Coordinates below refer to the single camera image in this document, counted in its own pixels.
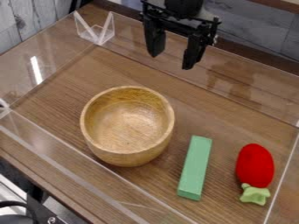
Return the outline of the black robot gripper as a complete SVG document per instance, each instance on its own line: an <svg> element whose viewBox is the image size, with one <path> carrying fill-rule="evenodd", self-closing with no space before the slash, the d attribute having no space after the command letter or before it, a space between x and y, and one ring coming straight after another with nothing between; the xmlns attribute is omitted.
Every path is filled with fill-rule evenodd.
<svg viewBox="0 0 299 224"><path fill-rule="evenodd" d="M220 17L206 11L204 0L140 0L142 4L146 51L156 57L164 51L165 31L188 37L181 69L189 70L201 60L206 44L214 45Z"/></svg>

